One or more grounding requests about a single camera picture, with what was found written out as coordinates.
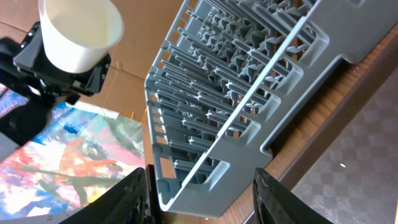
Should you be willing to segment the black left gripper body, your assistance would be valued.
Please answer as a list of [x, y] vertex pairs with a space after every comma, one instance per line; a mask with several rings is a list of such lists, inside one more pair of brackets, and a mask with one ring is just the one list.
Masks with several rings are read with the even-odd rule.
[[14, 65], [22, 72], [39, 80], [46, 93], [55, 96], [93, 96], [103, 87], [111, 63], [106, 54], [90, 70], [83, 73], [69, 73], [57, 68], [45, 54], [40, 22], [35, 22], [21, 43], [21, 50], [13, 58]]

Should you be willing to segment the white cup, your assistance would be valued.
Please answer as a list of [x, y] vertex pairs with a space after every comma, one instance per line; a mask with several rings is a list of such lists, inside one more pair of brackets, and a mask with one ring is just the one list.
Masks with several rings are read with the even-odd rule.
[[39, 0], [38, 9], [45, 54], [65, 72], [90, 70], [124, 34], [110, 0]]

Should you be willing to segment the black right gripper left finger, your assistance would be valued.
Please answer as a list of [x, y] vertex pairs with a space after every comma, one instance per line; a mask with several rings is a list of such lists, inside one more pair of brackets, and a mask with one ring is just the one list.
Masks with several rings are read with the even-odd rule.
[[60, 224], [142, 224], [145, 202], [146, 173], [139, 167]]

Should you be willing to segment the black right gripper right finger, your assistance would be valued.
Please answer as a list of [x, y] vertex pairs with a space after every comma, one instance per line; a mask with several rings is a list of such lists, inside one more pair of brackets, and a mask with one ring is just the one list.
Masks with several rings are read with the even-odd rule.
[[252, 184], [255, 222], [260, 224], [333, 224], [314, 211], [264, 169]]

